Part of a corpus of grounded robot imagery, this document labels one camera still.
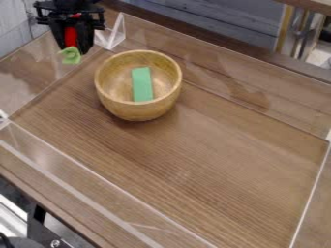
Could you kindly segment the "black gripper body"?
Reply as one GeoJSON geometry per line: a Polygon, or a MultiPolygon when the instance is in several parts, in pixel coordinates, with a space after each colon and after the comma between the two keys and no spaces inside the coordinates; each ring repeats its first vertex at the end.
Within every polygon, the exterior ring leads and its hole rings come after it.
{"type": "Polygon", "coordinates": [[[104,8],[97,5],[101,0],[43,0],[34,1],[35,21],[49,25],[54,21],[64,26],[86,22],[93,29],[104,30],[104,8]]]}

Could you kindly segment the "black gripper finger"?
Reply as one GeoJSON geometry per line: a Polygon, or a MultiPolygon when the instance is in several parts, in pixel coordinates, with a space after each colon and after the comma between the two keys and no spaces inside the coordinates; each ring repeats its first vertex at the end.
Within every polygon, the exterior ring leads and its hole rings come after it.
{"type": "Polygon", "coordinates": [[[58,45],[60,49],[64,49],[65,45],[64,45],[64,29],[62,29],[62,25],[60,23],[54,22],[54,21],[50,21],[49,22],[49,27],[50,27],[51,34],[53,34],[54,40],[57,42],[57,45],[58,45]]]}
{"type": "Polygon", "coordinates": [[[86,54],[90,47],[93,46],[94,40],[94,30],[89,23],[78,22],[76,24],[77,31],[77,41],[78,41],[78,49],[81,54],[86,54]]]}

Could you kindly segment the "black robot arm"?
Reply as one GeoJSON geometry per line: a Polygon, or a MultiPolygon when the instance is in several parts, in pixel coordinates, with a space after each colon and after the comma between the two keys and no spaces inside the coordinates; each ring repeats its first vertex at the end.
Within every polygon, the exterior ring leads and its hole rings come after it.
{"type": "Polygon", "coordinates": [[[49,27],[60,49],[74,47],[88,53],[94,44],[94,31],[104,30],[101,0],[34,1],[35,22],[49,27]]]}

